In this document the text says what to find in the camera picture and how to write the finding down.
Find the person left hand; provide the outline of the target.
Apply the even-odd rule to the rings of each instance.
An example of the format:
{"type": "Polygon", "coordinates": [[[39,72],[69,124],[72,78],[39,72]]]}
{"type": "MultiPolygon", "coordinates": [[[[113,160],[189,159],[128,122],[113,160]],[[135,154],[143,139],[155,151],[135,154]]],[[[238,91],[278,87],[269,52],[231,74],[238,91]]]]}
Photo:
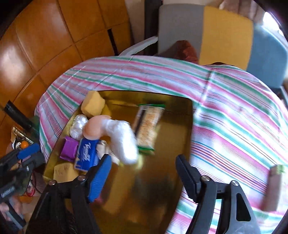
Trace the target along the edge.
{"type": "MultiPolygon", "coordinates": [[[[16,213],[18,215],[22,215],[23,214],[23,204],[21,203],[19,196],[13,196],[11,198],[12,200],[12,206],[14,208],[14,210],[16,211],[16,213]]],[[[6,220],[9,220],[10,218],[7,216],[7,212],[9,211],[9,207],[6,203],[1,203],[1,213],[3,214],[3,217],[6,220]]]]}

